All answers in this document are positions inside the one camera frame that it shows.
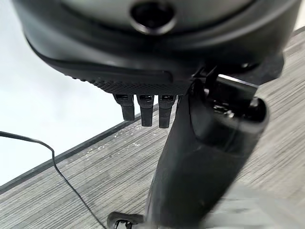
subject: cable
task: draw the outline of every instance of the cable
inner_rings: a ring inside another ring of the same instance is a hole
[[[85,205],[85,207],[88,209],[88,211],[91,213],[91,215],[96,219],[96,221],[104,228],[107,229],[105,227],[105,225],[96,217],[96,215],[92,212],[92,210],[90,209],[90,207],[86,204],[86,202],[83,200],[83,198],[81,197],[81,195],[76,191],[76,189],[69,183],[69,181],[66,179],[66,177],[61,173],[61,171],[58,169],[56,162],[55,162],[55,151],[54,149],[52,149],[49,145],[45,144],[42,141],[39,140],[35,140],[29,137],[24,137],[24,136],[20,136],[20,135],[15,135],[15,134],[10,134],[7,132],[3,132],[0,131],[0,137],[7,137],[7,138],[13,138],[13,139],[18,139],[18,140],[22,140],[22,141],[26,141],[26,142],[32,142],[32,143],[37,143],[40,144],[46,148],[48,148],[51,152],[52,152],[52,161],[53,161],[53,166],[55,168],[55,170],[58,172],[58,174],[62,177],[62,179],[66,182],[66,184],[73,190],[73,192],[78,196],[78,198],[82,201],[82,203]]]

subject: camera lens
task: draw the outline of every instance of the camera lens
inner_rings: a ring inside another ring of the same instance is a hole
[[[145,34],[161,35],[169,32],[175,24],[173,8],[164,2],[148,1],[131,9],[132,26]]]

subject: black plastic part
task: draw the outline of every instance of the black plastic part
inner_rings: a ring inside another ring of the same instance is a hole
[[[132,7],[131,16],[140,25],[157,29],[170,22],[175,16],[175,12],[169,4],[157,1],[142,1]]]
[[[117,223],[129,222],[131,224],[144,223],[144,216],[139,214],[124,214],[120,212],[112,212],[107,217],[107,227],[109,229],[115,229]]]
[[[267,126],[262,100],[251,119],[217,114],[198,96],[179,104],[152,182],[149,223],[198,228],[246,163]]]
[[[281,52],[294,28],[301,0],[255,0],[217,24],[158,38],[85,20],[55,0],[14,0],[13,3],[27,39],[43,56],[133,70],[167,71],[176,83],[189,80],[184,73],[204,60],[261,63]],[[121,75],[112,78],[116,82],[122,79]],[[138,75],[137,83],[142,80]]]
[[[153,125],[153,99],[154,95],[137,95],[141,109],[142,126],[150,127]]]
[[[114,94],[115,101],[121,105],[124,121],[134,120],[134,103],[133,95],[130,94]]]
[[[176,95],[159,95],[159,127],[170,126],[172,106],[176,101]]]

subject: white wall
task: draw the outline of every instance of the white wall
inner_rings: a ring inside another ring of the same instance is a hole
[[[123,121],[111,94],[62,75],[30,50],[9,0],[0,0],[0,44],[0,131],[42,140],[60,154]],[[0,138],[0,157],[2,185],[51,153]]]

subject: black plastic housing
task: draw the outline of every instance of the black plastic housing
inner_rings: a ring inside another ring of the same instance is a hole
[[[206,60],[261,63],[281,52],[300,2],[255,0],[215,24],[156,37],[111,28],[57,0],[13,0],[33,50],[58,71],[113,94],[168,95],[185,94]]]

